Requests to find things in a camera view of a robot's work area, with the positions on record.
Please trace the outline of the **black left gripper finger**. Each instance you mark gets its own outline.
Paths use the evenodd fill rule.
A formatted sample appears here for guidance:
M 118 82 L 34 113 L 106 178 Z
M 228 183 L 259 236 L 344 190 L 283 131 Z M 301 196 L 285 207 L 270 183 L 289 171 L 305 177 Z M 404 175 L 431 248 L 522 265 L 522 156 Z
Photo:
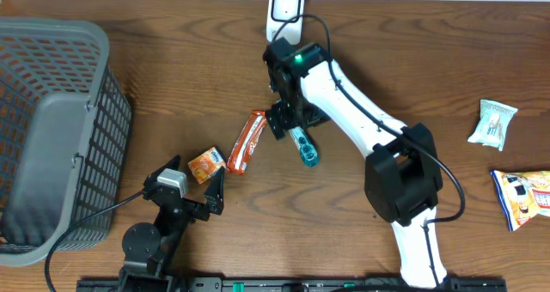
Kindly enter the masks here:
M 170 159 L 167 163 L 165 163 L 162 167 L 159 167 L 155 172 L 150 174 L 144 181 L 144 187 L 152 186 L 154 183 L 160 183 L 156 180 L 156 178 L 165 168 L 170 168 L 170 169 L 179 171 L 179 166 L 180 166 L 180 155 L 176 155 L 172 159 Z
M 223 183 L 225 168 L 220 167 L 211 179 L 205 191 L 206 208 L 211 214 L 220 216 L 224 209 Z

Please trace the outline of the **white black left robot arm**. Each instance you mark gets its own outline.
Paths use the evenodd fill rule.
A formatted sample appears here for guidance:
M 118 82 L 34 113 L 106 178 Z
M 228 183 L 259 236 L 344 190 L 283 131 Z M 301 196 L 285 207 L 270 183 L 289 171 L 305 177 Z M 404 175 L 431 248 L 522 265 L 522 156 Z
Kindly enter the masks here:
M 159 213 L 154 222 L 137 223 L 125 232 L 125 260 L 116 291 L 186 289 L 185 280 L 170 274 L 168 267 L 189 225 L 222 214 L 225 168 L 214 173 L 202 203 L 185 197 L 186 175 L 179 166 L 180 156 L 176 155 L 145 179 L 144 199 L 158 206 Z

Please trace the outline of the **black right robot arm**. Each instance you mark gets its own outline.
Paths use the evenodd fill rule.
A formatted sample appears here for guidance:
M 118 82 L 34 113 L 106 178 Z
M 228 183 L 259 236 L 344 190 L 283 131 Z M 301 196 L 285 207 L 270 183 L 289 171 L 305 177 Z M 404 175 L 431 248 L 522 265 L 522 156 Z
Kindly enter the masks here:
M 392 226 L 402 279 L 409 287 L 440 287 L 447 271 L 431 224 L 437 220 L 444 165 L 431 132 L 385 113 L 316 43 L 297 49 L 285 39 L 275 40 L 263 61 L 272 92 L 280 97 L 266 113 L 275 138 L 333 121 L 365 159 L 364 192 Z

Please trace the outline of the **yellow chips snack bag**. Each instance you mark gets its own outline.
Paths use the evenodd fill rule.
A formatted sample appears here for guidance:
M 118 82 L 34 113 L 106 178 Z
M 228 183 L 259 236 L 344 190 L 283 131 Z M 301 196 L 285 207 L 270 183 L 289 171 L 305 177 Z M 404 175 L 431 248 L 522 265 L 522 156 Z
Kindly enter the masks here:
M 490 172 L 508 230 L 537 215 L 549 216 L 549 172 Z

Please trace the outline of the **small orange tissue pack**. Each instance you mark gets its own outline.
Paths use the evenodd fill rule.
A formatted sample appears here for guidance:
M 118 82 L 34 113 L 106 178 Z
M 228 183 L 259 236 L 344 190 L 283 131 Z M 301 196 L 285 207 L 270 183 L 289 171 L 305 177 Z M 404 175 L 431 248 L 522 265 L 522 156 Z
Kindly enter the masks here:
M 221 167 L 226 167 L 223 153 L 218 147 L 211 147 L 187 163 L 192 176 L 199 184 L 212 178 Z

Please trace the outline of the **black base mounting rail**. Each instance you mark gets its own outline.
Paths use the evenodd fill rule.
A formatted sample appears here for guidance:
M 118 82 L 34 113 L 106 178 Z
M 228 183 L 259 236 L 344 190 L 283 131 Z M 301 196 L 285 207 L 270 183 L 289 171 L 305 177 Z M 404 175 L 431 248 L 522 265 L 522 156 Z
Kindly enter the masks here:
M 83 279 L 76 292 L 184 291 L 184 292 L 330 292 L 330 291 L 412 291 L 397 277 L 371 277 L 358 280 L 255 280 L 194 277 L 157 280 L 136 277 L 124 279 Z

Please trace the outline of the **grey plastic shopping basket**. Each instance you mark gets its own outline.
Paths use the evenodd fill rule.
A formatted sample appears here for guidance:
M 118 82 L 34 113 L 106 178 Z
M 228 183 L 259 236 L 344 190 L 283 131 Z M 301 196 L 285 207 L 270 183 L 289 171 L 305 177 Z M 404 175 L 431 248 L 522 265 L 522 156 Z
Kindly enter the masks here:
M 1 263 L 82 250 L 111 229 L 131 105 L 88 21 L 1 20 Z

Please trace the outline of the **white barcode scanner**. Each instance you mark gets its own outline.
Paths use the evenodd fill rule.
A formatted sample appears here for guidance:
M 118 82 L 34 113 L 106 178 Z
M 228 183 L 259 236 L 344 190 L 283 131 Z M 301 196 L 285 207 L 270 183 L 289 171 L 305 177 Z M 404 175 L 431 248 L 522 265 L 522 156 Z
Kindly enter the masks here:
M 292 19 L 277 38 L 283 37 L 297 45 L 302 37 L 303 19 L 296 18 L 304 13 L 305 0 L 269 0 L 266 19 L 266 39 L 271 42 L 279 28 Z

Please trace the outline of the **teal Listerine mouthwash bottle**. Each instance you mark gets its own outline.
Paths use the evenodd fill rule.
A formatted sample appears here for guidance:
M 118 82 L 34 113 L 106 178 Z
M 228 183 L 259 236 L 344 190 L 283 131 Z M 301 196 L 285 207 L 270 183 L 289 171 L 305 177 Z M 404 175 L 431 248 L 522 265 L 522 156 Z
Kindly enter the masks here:
M 320 157 L 317 148 L 311 143 L 306 132 L 299 126 L 289 130 L 302 162 L 307 167 L 314 167 L 319 164 Z

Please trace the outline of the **pale green snack packet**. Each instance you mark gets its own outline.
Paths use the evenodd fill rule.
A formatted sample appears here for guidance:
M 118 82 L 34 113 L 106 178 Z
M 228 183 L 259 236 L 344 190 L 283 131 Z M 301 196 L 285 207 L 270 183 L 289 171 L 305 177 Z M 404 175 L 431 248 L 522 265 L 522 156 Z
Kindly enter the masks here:
M 474 133 L 467 139 L 469 143 L 481 143 L 502 151 L 507 128 L 518 109 L 495 100 L 480 101 L 480 121 Z

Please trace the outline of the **orange red snack bar wrapper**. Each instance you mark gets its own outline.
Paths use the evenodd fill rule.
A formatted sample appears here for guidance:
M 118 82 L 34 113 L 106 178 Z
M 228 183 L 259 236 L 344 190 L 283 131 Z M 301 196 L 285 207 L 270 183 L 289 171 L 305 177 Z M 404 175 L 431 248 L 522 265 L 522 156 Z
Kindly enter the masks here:
M 266 124 L 265 111 L 253 110 L 251 112 L 227 161 L 227 168 L 231 173 L 242 175 L 246 172 Z

